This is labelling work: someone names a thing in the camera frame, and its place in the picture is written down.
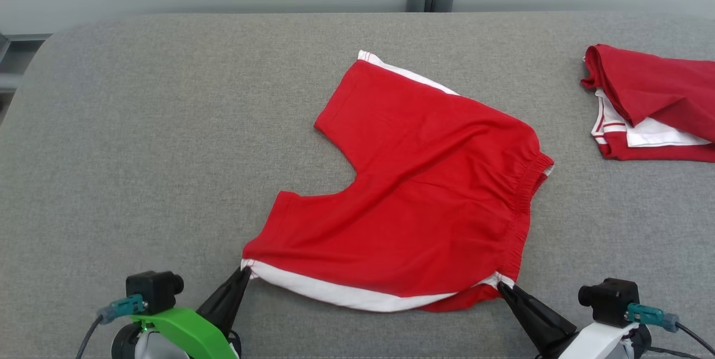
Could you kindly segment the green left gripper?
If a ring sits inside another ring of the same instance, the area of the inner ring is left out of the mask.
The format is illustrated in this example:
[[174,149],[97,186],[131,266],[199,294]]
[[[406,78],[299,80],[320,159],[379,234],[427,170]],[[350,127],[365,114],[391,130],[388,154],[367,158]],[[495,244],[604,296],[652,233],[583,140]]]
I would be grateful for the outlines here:
[[153,325],[152,329],[193,359],[240,359],[226,338],[232,332],[251,275],[251,269],[237,268],[197,308],[197,313],[175,307],[156,315],[132,315],[130,318],[140,321],[145,328]]

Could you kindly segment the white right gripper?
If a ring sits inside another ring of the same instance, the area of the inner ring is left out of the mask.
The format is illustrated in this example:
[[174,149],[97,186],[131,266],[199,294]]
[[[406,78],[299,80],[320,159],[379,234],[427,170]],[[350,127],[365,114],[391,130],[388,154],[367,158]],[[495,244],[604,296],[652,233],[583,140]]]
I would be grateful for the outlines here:
[[[497,290],[540,355],[556,359],[635,359],[630,334],[639,329],[638,323],[625,328],[592,323],[578,334],[577,326],[517,285],[499,283]],[[561,346],[567,343],[562,351]]]

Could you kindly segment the red shorts white hem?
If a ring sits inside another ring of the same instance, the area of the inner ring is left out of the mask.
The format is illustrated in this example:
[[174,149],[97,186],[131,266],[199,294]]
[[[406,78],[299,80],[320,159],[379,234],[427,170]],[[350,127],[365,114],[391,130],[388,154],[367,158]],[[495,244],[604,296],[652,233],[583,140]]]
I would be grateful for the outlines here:
[[355,179],[281,191],[243,249],[252,276],[369,312],[465,310],[513,286],[554,161],[533,128],[360,51],[314,127]]

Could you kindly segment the red white basketball jersey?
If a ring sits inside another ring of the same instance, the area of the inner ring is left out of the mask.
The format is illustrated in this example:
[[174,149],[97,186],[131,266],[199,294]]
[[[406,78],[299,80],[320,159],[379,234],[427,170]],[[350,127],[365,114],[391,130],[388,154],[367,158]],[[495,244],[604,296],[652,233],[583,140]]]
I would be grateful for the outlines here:
[[592,137],[606,160],[715,163],[715,61],[587,48],[581,80],[598,99]]

